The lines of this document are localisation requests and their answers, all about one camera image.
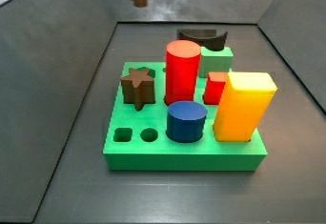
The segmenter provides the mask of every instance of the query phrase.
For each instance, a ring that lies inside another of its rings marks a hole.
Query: small red block
[[[220,105],[228,81],[228,72],[210,72],[206,80],[203,102],[206,105]]]

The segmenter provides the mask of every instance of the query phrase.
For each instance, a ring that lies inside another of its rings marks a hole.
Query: green base
[[[110,169],[138,171],[254,171],[268,155],[258,130],[256,130],[249,143],[218,142],[211,126],[217,106],[205,105],[207,117],[203,126],[203,137],[198,142],[182,144],[167,137],[169,108],[165,104],[165,63],[127,62],[122,76],[127,75],[129,68],[138,69],[142,67],[155,70],[157,103],[147,104],[137,112],[134,105],[123,103],[123,91],[122,86],[119,86],[103,149]],[[201,104],[203,103],[205,84],[206,79],[198,78],[195,101]]]

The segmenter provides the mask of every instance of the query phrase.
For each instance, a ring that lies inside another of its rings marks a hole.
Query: gray wall
[[[106,0],[0,9],[0,221],[34,220],[117,26]]]
[[[181,21],[256,24],[273,0],[149,0],[134,8],[130,0],[110,0],[121,21]]]
[[[326,111],[326,0],[276,0],[258,25]]]

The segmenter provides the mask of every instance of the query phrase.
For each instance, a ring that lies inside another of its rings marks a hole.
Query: yellow rectangular block
[[[249,142],[278,87],[266,72],[230,72],[214,121],[221,142]]]

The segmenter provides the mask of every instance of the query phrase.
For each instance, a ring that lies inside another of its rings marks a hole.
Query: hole
[[[158,131],[155,129],[143,129],[141,137],[146,142],[153,142],[158,139]]]
[[[115,130],[115,142],[129,142],[131,140],[133,129],[130,128],[117,128]]]
[[[147,67],[138,68],[138,70],[143,70],[143,69],[150,69],[150,76],[151,76],[153,78],[155,78],[155,75],[157,75],[155,70],[151,69],[151,68],[147,68]]]

